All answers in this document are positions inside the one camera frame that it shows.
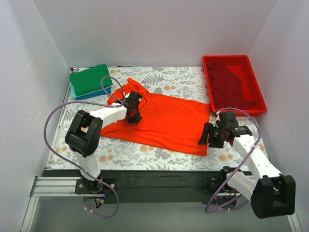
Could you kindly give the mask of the orange t shirt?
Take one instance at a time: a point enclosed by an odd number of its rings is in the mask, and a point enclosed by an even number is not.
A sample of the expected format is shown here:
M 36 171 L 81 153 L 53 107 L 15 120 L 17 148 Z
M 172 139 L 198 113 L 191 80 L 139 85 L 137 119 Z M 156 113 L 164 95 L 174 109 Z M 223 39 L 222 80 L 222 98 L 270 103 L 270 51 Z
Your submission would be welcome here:
M 129 124 L 125 119 L 112 123 L 101 130 L 102 137 L 198 156 L 207 154 L 208 147 L 198 142 L 204 124 L 210 119 L 208 104 L 151 93 L 132 78 L 128 78 L 123 90 L 125 93 L 135 91 L 144 97 L 142 120 L 138 124 Z

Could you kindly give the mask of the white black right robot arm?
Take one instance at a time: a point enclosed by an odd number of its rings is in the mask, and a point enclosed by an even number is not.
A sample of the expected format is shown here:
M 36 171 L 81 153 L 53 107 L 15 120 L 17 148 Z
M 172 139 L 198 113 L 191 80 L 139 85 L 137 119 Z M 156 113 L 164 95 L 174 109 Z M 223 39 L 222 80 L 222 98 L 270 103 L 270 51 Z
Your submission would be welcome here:
M 239 125 L 236 111 L 232 107 L 220 109 L 214 124 L 205 123 L 198 142 L 212 148 L 223 148 L 225 142 L 230 143 L 243 158 L 236 168 L 225 166 L 220 171 L 205 212 L 212 212 L 210 204 L 228 186 L 250 202 L 254 214 L 260 219 L 292 215 L 295 212 L 294 178 L 283 175 L 267 159 L 250 129 Z

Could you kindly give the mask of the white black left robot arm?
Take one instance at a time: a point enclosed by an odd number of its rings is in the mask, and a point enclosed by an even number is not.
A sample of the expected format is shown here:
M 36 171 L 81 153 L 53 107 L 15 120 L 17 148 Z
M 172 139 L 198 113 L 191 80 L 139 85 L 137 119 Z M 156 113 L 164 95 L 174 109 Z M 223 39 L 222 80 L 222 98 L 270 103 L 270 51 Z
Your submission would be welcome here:
M 126 120 L 129 124 L 137 124 L 142 120 L 139 104 L 142 95 L 131 91 L 123 99 L 101 109 L 76 113 L 65 136 L 65 143 L 77 157 L 83 178 L 96 181 L 101 174 L 95 151 L 100 140 L 101 130 L 117 121 Z

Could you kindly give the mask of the folded blue t shirt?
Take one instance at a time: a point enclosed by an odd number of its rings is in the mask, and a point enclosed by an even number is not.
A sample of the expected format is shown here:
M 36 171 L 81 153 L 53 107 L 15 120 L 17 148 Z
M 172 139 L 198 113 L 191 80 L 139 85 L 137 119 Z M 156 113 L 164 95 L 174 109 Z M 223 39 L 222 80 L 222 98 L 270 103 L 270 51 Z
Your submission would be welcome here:
M 70 84 L 70 88 L 71 88 L 72 98 L 77 100 L 77 101 L 89 99 L 89 98 L 97 97 L 97 96 L 101 96 L 101 95 L 106 95 L 106 92 L 103 89 L 101 89 L 101 90 L 97 90 L 97 91 L 94 91 L 94 92 L 91 92 L 91 93 L 88 93 L 88 94 L 77 96 L 76 93 L 75 93 L 74 86 L 72 84 Z

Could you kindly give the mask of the dark red t shirt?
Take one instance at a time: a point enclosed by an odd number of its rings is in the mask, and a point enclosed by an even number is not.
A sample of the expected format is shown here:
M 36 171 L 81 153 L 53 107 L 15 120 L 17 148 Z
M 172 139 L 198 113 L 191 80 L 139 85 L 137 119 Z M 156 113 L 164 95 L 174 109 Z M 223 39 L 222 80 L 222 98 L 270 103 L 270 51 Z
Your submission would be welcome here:
M 209 87 L 214 106 L 217 109 L 233 107 L 248 110 L 254 106 L 253 101 L 244 98 L 242 81 L 223 63 L 207 64 Z

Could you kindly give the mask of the red plastic bin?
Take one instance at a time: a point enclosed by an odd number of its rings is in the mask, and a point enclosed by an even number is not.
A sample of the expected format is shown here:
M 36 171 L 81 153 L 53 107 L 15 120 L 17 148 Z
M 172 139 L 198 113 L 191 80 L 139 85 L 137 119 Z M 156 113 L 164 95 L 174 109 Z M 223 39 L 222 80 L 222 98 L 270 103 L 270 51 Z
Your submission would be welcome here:
M 257 117 L 264 114 L 267 111 L 263 95 L 261 93 L 259 84 L 255 77 L 252 65 L 247 55 L 205 55 L 202 58 L 203 68 L 205 72 L 206 88 L 208 90 L 211 111 L 213 113 L 218 112 L 214 106 L 211 88 L 209 87 L 209 77 L 207 71 L 207 64 L 223 63 L 233 74 L 238 76 L 242 81 L 242 90 L 244 98 L 253 101 L 254 106 L 248 110 L 243 110 L 250 116 Z

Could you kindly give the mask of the folded green t shirt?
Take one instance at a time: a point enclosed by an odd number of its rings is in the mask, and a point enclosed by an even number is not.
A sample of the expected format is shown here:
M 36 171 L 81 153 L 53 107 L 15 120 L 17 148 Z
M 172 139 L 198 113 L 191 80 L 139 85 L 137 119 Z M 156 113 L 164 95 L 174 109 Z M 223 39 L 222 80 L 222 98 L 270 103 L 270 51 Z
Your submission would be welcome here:
M 100 64 L 81 72 L 72 73 L 69 80 L 75 95 L 80 97 L 102 90 L 101 80 L 106 76 L 110 76 L 108 67 L 106 64 Z

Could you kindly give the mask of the aluminium frame rail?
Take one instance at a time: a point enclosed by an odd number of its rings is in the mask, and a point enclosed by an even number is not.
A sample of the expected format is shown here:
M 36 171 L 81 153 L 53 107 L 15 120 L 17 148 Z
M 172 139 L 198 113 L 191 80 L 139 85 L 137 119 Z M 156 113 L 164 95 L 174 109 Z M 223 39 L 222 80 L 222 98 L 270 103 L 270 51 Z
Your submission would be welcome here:
M 75 195 L 77 177 L 36 177 L 31 196 L 64 197 Z

